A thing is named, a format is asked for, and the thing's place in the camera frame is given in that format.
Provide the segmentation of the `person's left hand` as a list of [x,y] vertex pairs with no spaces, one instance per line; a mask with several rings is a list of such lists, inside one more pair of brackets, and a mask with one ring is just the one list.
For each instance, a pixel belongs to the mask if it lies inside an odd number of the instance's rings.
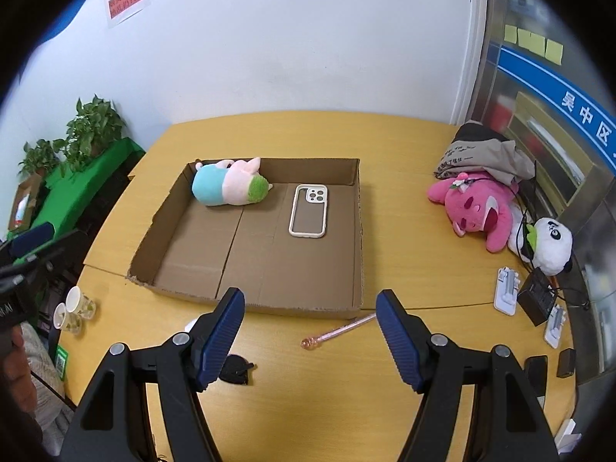
[[37,390],[33,385],[20,326],[10,333],[12,349],[1,361],[1,374],[7,390],[21,411],[33,414],[37,407]]

